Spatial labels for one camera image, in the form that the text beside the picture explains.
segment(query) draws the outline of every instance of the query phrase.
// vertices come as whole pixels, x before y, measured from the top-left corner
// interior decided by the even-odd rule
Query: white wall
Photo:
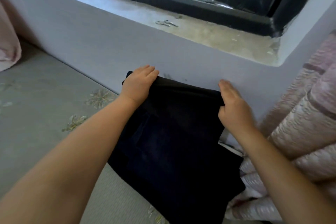
[[[336,14],[334,1],[283,65],[271,67],[75,0],[1,1],[19,35],[117,93],[127,71],[151,64],[161,75],[199,87],[217,90],[219,79],[232,81],[258,119],[328,35]]]

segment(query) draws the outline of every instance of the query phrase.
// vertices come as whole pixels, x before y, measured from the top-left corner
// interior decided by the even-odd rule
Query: window sill
[[[260,36],[129,0],[76,0],[123,18],[269,66],[279,66],[279,38]],[[169,20],[178,27],[158,25]]]

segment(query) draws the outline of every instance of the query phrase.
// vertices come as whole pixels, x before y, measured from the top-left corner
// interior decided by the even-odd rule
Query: left hand
[[[120,97],[131,99],[140,106],[148,97],[149,88],[159,71],[154,66],[145,65],[134,70],[124,81]]]

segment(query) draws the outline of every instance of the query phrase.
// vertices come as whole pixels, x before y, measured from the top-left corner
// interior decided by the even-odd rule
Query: fabric
[[[294,166],[336,201],[335,31],[304,64],[259,128]],[[230,202],[226,217],[232,220],[281,220],[248,157],[240,169],[246,190]]]
[[[245,189],[243,159],[218,145],[221,105],[220,92],[158,77],[108,160],[171,224],[222,223]]]
[[[21,46],[14,28],[0,3],[0,72],[21,58]]]

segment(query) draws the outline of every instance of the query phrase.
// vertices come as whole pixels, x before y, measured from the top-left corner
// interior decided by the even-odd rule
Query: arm
[[[219,82],[225,107],[218,117],[250,157],[287,224],[332,224],[336,209],[254,125],[250,107],[228,81]]]
[[[121,131],[159,74],[136,69],[120,96],[69,134],[0,202],[0,223],[79,223]]]

